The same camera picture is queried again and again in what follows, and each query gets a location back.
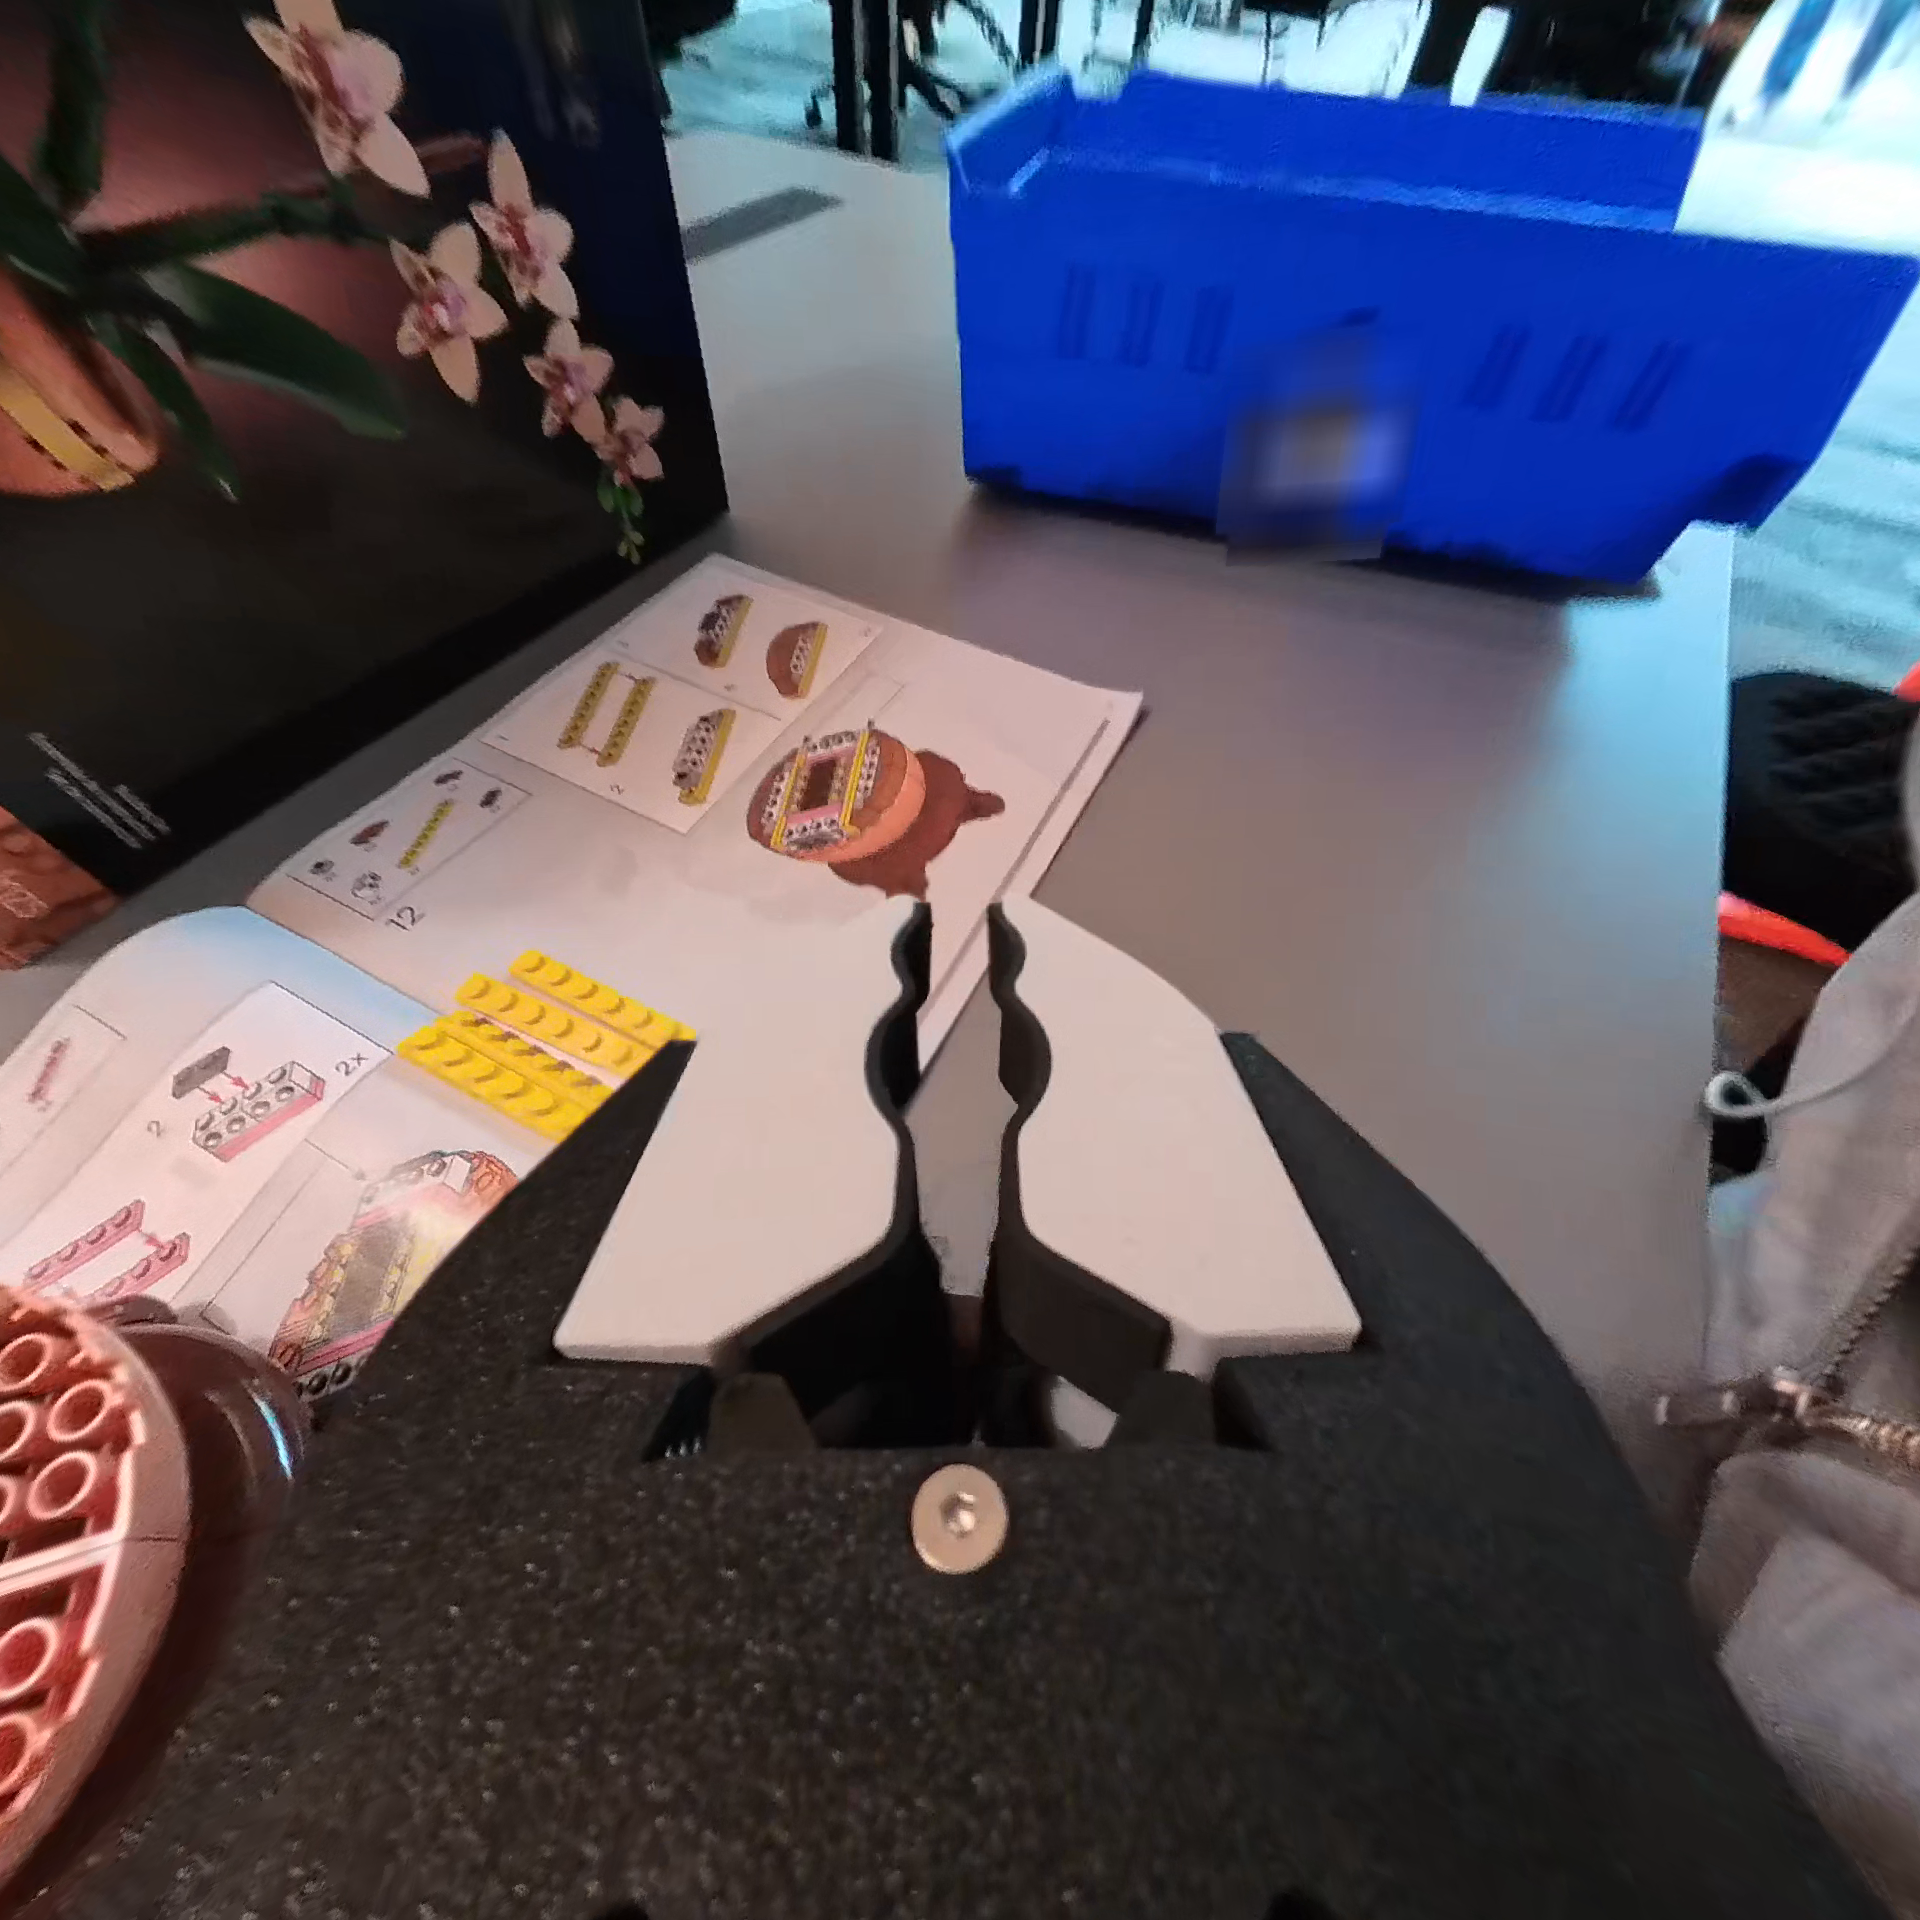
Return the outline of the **blue plastic bin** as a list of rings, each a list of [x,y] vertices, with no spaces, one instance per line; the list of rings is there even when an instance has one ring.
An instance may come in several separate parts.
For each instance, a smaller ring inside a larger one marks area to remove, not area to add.
[[[1580,583],[1753,530],[1915,262],[1684,231],[1690,113],[1029,73],[946,138],[966,475]]]

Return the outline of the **yellow long brick plate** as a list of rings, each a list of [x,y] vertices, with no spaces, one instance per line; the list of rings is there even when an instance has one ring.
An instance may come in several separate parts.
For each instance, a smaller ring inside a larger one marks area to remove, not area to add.
[[[395,1057],[497,1119],[563,1143],[612,1097],[612,1086],[485,1016],[443,1016],[398,1043]]]
[[[510,979],[547,1001],[568,1007],[579,1018],[646,1049],[697,1040],[696,1027],[539,950],[520,953],[510,965]]]
[[[624,1085],[653,1061],[656,1047],[618,1033],[554,999],[490,975],[469,975],[452,993],[452,1010],[490,1019],[517,1040],[577,1066],[603,1082]]]

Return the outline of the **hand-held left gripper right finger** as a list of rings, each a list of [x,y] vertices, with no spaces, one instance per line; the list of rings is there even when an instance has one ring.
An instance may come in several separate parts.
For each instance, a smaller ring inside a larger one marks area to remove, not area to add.
[[[1226,1035],[1036,901],[992,909],[997,1331],[1049,1377],[1345,1353],[1360,1312]]]

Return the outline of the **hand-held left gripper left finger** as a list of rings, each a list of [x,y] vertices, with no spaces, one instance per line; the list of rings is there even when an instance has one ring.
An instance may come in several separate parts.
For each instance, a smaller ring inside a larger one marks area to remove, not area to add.
[[[918,1085],[930,913],[880,901],[733,961],[558,1325],[568,1361],[721,1370],[876,1254],[914,1194],[880,1066]]]

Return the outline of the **brick flowerpot model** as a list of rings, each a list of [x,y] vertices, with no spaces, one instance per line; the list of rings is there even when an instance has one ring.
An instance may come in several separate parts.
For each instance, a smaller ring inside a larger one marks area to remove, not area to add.
[[[3,1917],[59,1917],[203,1694],[309,1418],[152,1301],[3,1294]]]

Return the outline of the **black orchid print set box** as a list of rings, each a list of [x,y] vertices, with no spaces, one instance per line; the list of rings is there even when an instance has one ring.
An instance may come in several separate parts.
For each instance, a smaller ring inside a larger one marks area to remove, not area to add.
[[[635,3],[3,5],[5,970],[730,494]]]

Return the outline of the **brick set instruction booklet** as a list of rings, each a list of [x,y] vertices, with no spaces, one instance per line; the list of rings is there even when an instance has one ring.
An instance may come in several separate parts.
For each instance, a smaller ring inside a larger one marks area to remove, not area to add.
[[[5,1058],[5,1288],[153,1301],[345,1392],[587,1125],[541,1142],[395,1057],[469,975],[539,950],[699,1039],[749,945],[922,901],[922,1066],[1138,712],[699,562],[244,903],[74,984]]]

